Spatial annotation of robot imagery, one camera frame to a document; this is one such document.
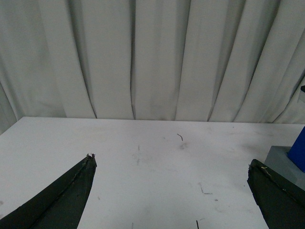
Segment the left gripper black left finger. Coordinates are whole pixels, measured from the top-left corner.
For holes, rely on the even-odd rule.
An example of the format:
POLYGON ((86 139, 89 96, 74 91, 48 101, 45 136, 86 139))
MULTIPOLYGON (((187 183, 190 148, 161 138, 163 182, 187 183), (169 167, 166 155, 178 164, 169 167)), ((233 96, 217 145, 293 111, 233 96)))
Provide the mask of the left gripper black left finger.
POLYGON ((91 192, 96 167, 95 155, 87 155, 40 193, 2 218, 0 227, 77 228, 91 192))

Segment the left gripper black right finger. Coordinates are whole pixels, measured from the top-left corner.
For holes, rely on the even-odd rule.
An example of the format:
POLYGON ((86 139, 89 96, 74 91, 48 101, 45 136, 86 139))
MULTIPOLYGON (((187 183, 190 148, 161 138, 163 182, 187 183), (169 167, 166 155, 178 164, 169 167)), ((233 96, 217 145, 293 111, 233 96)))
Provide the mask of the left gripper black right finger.
POLYGON ((247 183, 270 229, 305 227, 305 191, 270 167, 253 159, 247 183))

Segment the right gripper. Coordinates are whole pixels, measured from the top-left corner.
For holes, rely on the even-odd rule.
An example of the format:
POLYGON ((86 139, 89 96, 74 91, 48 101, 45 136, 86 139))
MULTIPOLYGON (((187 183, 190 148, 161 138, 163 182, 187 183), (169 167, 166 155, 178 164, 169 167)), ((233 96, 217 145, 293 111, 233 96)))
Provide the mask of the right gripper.
POLYGON ((298 101, 302 102, 302 103, 305 103, 305 85, 300 87, 300 94, 299 94, 299 97, 298 97, 298 101))

